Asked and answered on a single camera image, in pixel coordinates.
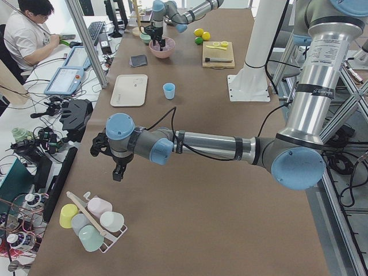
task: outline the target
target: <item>green cup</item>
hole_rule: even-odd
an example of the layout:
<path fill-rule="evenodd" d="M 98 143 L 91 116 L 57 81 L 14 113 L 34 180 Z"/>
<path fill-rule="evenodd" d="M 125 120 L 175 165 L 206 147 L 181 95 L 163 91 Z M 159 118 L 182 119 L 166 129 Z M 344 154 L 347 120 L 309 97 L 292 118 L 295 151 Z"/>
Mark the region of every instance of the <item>green cup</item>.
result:
<path fill-rule="evenodd" d="M 100 235 L 92 225 L 86 225 L 79 231 L 79 239 L 88 252 L 96 251 L 104 243 L 104 237 Z"/>

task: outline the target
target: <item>brown tabletop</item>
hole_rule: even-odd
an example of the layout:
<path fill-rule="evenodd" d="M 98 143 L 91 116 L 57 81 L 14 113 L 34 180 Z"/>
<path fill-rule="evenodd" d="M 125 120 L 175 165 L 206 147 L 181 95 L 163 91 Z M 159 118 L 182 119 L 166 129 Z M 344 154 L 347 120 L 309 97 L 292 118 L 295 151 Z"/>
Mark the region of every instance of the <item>brown tabletop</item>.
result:
<path fill-rule="evenodd" d="M 226 81 L 243 66 L 252 25 L 250 10 L 220 9 L 185 33 L 167 27 L 164 33 L 177 46 L 165 60 L 152 56 L 139 38 L 124 35 L 30 276 L 329 275 L 305 192 L 282 187 L 266 170 L 189 154 L 172 154 L 165 166 L 135 156 L 124 180 L 114 182 L 112 159 L 89 153 L 110 115 L 126 112 L 148 127 L 173 106 L 175 129 L 254 137 L 278 97 L 272 95 L 269 103 L 230 102 Z M 196 28 L 209 31 L 214 41 L 233 43 L 235 69 L 202 68 Z M 140 54 L 147 55 L 148 66 L 130 67 L 129 57 Z M 120 74 L 148 75 L 142 107 L 110 106 Z M 163 95 L 166 82 L 177 86 L 171 101 Z M 284 125 L 276 112 L 263 136 L 274 136 Z M 161 126 L 169 127 L 170 119 Z M 91 191 L 124 215 L 129 229 L 107 253 L 86 252 L 72 229 L 60 227 L 60 209 L 71 203 L 68 190 L 80 197 Z"/>

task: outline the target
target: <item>blue joint cap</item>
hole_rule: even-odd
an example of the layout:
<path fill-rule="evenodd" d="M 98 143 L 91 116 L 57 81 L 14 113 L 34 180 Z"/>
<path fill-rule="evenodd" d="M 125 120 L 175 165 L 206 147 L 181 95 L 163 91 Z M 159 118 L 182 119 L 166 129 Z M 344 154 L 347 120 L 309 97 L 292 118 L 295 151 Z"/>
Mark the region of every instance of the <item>blue joint cap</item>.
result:
<path fill-rule="evenodd" d="M 336 10 L 353 17 L 368 16 L 368 1 L 367 0 L 330 0 Z"/>
<path fill-rule="evenodd" d="M 122 140 L 134 131 L 133 119 L 125 113 L 116 113 L 106 122 L 106 135 L 111 140 Z"/>
<path fill-rule="evenodd" d="M 310 46 L 312 43 L 312 38 L 310 36 L 300 36 L 293 34 L 293 41 L 297 46 Z"/>
<path fill-rule="evenodd" d="M 175 26 L 175 28 L 178 30 L 179 33 L 182 33 L 188 28 L 188 25 L 187 24 L 178 24 L 178 25 Z"/>
<path fill-rule="evenodd" d="M 149 160 L 159 165 L 165 165 L 173 151 L 173 146 L 173 142 L 166 138 L 161 138 L 152 147 L 149 153 Z"/>
<path fill-rule="evenodd" d="M 325 163 L 321 155 L 304 147 L 281 153 L 271 166 L 276 181 L 292 190 L 305 190 L 314 186 L 322 178 L 324 170 Z"/>
<path fill-rule="evenodd" d="M 154 12 L 160 12 L 165 8 L 165 4 L 160 0 L 154 0 L 154 3 L 152 5 L 152 10 Z"/>

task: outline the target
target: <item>blue tablet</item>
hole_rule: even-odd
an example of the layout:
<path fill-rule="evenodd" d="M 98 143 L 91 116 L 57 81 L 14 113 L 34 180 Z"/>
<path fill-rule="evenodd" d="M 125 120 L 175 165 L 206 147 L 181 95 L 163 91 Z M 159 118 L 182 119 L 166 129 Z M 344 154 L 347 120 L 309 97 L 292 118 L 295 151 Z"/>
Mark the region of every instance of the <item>blue tablet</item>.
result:
<path fill-rule="evenodd" d="M 71 95 L 78 89 L 84 74 L 83 67 L 59 67 L 46 87 L 44 94 Z"/>
<path fill-rule="evenodd" d="M 63 66 L 83 67 L 85 70 L 90 67 L 91 62 L 85 48 L 83 46 L 74 46 Z"/>

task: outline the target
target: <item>yellow knife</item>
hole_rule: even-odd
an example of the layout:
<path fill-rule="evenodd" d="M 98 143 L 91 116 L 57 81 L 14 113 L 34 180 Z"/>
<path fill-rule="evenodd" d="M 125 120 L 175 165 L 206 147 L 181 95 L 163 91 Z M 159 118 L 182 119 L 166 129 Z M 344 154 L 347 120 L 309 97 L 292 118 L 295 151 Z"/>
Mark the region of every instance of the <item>yellow knife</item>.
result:
<path fill-rule="evenodd" d="M 210 49 L 220 49 L 220 50 L 227 50 L 228 49 L 226 47 L 210 46 L 210 45 L 206 45 L 206 47 L 210 48 Z"/>

